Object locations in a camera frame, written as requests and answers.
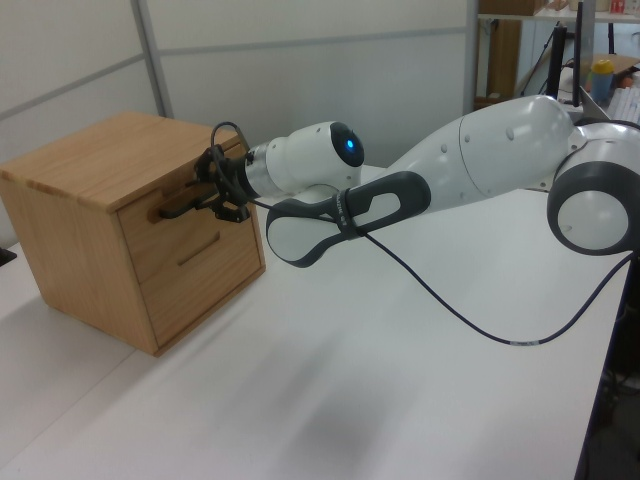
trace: black stand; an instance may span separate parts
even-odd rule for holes
[[[564,67],[564,45],[567,39],[567,27],[556,25],[553,29],[553,43],[551,44],[551,60],[549,61],[549,76],[547,77],[547,92],[549,97],[558,98],[560,89],[560,74]]]
[[[578,3],[576,13],[576,38],[573,41],[573,87],[571,89],[571,103],[580,106],[580,67],[582,55],[582,2]]]
[[[5,263],[9,263],[11,260],[17,257],[18,255],[16,255],[15,253],[10,252],[9,250],[5,250],[4,248],[0,248],[0,267]]]
[[[609,53],[614,55],[616,53],[616,43],[613,35],[613,23],[609,24],[607,36],[609,37]]]

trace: bottle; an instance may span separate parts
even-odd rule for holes
[[[596,103],[609,98],[613,81],[613,63],[611,60],[598,60],[591,67],[591,98]]]
[[[611,13],[624,13],[625,0],[613,0],[611,2]]]

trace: wooden cabinet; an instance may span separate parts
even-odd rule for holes
[[[478,21],[475,110],[517,96],[521,30],[519,20]]]
[[[0,194],[44,300],[159,355],[265,270],[256,212],[241,224],[158,208],[211,128],[123,113],[0,166]],[[238,153],[240,141],[220,131]]]

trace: white table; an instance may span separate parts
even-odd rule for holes
[[[620,258],[565,249],[545,205],[516,191],[374,236],[481,327],[539,338]],[[155,359],[46,307],[15,250],[0,479],[573,479],[626,276],[522,348],[364,239],[306,270],[266,247],[266,273]]]

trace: black cable wire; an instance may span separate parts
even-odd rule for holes
[[[542,86],[540,87],[540,90],[538,90],[538,95],[542,95],[542,92],[544,92],[545,89],[547,88],[547,83],[548,83],[548,80],[545,80],[544,82],[542,82]]]
[[[213,145],[214,145],[216,131],[220,127],[226,126],[226,125],[232,126],[232,127],[234,127],[236,129],[236,131],[239,131],[238,126],[235,125],[232,122],[223,122],[223,123],[218,124],[213,129],[213,131],[211,132],[211,145],[212,145],[212,148],[213,148]],[[223,170],[220,167],[220,162],[215,158],[215,156],[214,156],[214,163],[215,163],[216,169],[220,173],[220,177],[222,178],[222,181],[224,182],[225,186],[227,188],[230,188],[231,190],[238,191],[237,188],[235,188],[231,184],[229,179],[224,174]],[[289,212],[287,212],[285,210],[282,210],[282,209],[279,209],[277,207],[274,207],[272,205],[267,205],[267,204],[264,204],[262,202],[257,202],[257,201],[255,201],[253,199],[250,199],[250,198],[246,197],[246,195],[244,195],[244,194],[243,194],[243,197],[245,197],[248,202],[251,202],[254,205],[257,205],[259,207],[262,207],[265,210],[274,210],[274,211],[277,211],[277,212],[280,212],[280,213],[285,213],[287,215],[290,214]],[[325,222],[335,223],[335,221],[333,219],[329,219],[329,218],[325,218],[325,217],[302,217],[302,218],[309,218],[310,220],[321,220],[321,221],[325,221]],[[468,327],[470,327],[473,330],[475,330],[476,332],[478,332],[480,335],[482,335],[482,336],[484,336],[484,337],[486,337],[486,338],[488,338],[490,340],[493,340],[494,342],[498,342],[498,343],[502,343],[504,345],[510,345],[510,346],[514,346],[514,347],[530,347],[530,346],[536,346],[536,345],[543,345],[545,343],[551,342],[552,340],[555,340],[556,338],[558,338],[562,334],[566,333],[567,330],[569,330],[571,327],[573,327],[575,325],[575,323],[580,319],[580,317],[582,317],[582,315],[587,311],[587,309],[591,306],[593,301],[598,297],[600,292],[604,289],[604,287],[607,285],[607,283],[609,283],[609,281],[618,272],[618,270],[620,270],[624,265],[626,265],[628,262],[630,262],[631,260],[633,260],[634,258],[637,257],[637,254],[635,252],[634,253],[630,253],[629,255],[624,257],[620,262],[618,262],[609,271],[609,273],[602,279],[602,281],[598,284],[598,286],[593,291],[593,293],[589,296],[589,298],[587,298],[587,301],[582,305],[582,307],[580,307],[580,309],[576,312],[576,314],[573,316],[573,318],[571,318],[571,320],[569,320],[569,322],[567,322],[562,328],[557,330],[555,333],[549,335],[548,337],[542,338],[540,340],[532,340],[532,341],[522,342],[522,341],[515,341],[515,340],[506,340],[504,338],[500,338],[500,337],[497,337],[495,335],[492,335],[491,333],[481,329],[480,327],[475,325],[473,322],[468,320],[464,315],[459,313],[455,308],[453,308],[451,305],[449,305],[440,295],[438,295],[435,292],[435,290],[433,290],[433,288],[431,288],[427,284],[427,282],[425,282],[409,265],[407,265],[407,263],[404,262],[404,260],[402,260],[400,257],[398,257],[389,248],[387,248],[385,245],[380,243],[378,240],[373,238],[368,233],[360,232],[360,234],[361,234],[362,237],[364,237],[367,240],[369,240],[371,243],[373,243],[375,246],[377,246],[380,250],[382,250],[384,253],[389,255],[393,260],[395,260],[402,268],[404,268],[422,286],[422,288],[424,288],[427,292],[429,292],[429,294],[433,298],[435,298],[445,309],[447,309],[458,320],[460,320],[465,325],[467,325]]]
[[[616,376],[616,372],[613,370],[607,369],[605,374],[608,375],[609,378],[604,378],[603,382],[605,384],[611,384],[611,390],[616,396],[627,396],[627,397],[635,397],[640,395],[640,389],[636,387],[631,387],[629,385],[625,385],[625,382],[631,378],[631,373],[627,374],[622,380],[618,380]]]
[[[524,87],[522,87],[522,91],[520,92],[520,96],[521,97],[524,97],[525,90],[529,86],[529,83],[531,83],[531,80],[533,79],[533,76],[535,75],[535,73],[538,70],[538,68],[540,68],[542,57],[544,56],[544,52],[547,51],[547,48],[549,48],[549,43],[551,43],[551,39],[552,38],[553,38],[553,31],[551,32],[551,35],[549,35],[549,38],[547,38],[547,41],[544,44],[544,47],[542,48],[542,52],[540,52],[540,56],[538,57],[538,60],[536,61],[535,65],[533,66],[533,69],[531,70],[531,74],[529,75],[529,78],[527,79],[527,83],[525,83]]]
[[[609,271],[609,273],[604,277],[604,279],[602,279],[600,284],[596,287],[596,289],[589,296],[589,298],[582,305],[582,307],[578,310],[578,312],[573,316],[573,318],[571,320],[569,320],[569,322],[565,326],[563,326],[560,330],[558,330],[555,333],[549,335],[548,337],[542,338],[540,340],[532,340],[532,341],[522,342],[522,341],[506,340],[504,338],[496,337],[495,335],[492,335],[492,334],[482,330],[477,325],[474,325],[472,322],[467,320],[462,314],[460,314],[458,311],[456,311],[451,305],[449,305],[444,299],[442,299],[442,297],[440,297],[440,295],[438,295],[429,285],[427,285],[427,283],[422,278],[420,278],[420,276],[409,265],[407,265],[400,257],[398,257],[395,253],[393,253],[391,250],[389,250],[387,247],[385,247],[382,243],[377,241],[375,238],[371,237],[369,234],[365,234],[365,237],[369,241],[371,241],[374,245],[376,245],[378,248],[380,248],[383,252],[385,252],[387,255],[389,255],[391,258],[393,258],[396,262],[398,262],[400,264],[400,266],[402,266],[402,268],[404,268],[407,272],[409,272],[409,274],[413,278],[415,278],[416,281],[425,290],[427,290],[433,296],[433,298],[435,298],[444,308],[449,310],[449,312],[452,315],[454,315],[455,317],[457,317],[460,321],[462,321],[467,326],[469,326],[472,329],[474,329],[479,334],[481,334],[481,335],[483,335],[483,336],[485,336],[485,337],[487,337],[487,338],[489,338],[489,339],[491,339],[491,340],[493,340],[495,342],[503,343],[505,345],[517,346],[517,347],[528,347],[528,346],[533,346],[533,345],[543,345],[545,343],[549,343],[552,340],[555,340],[560,335],[562,335],[567,330],[569,330],[573,325],[575,325],[575,323],[580,319],[580,317],[584,314],[584,312],[586,312],[586,310],[589,308],[589,306],[597,298],[597,296],[600,294],[602,289],[607,285],[607,283],[609,283],[609,281],[613,278],[613,276],[618,272],[618,270],[620,270],[624,265],[626,265],[628,262],[630,262],[631,260],[633,260],[636,257],[635,253],[630,253],[625,258],[623,258],[620,262],[618,262],[611,269],[611,271]]]

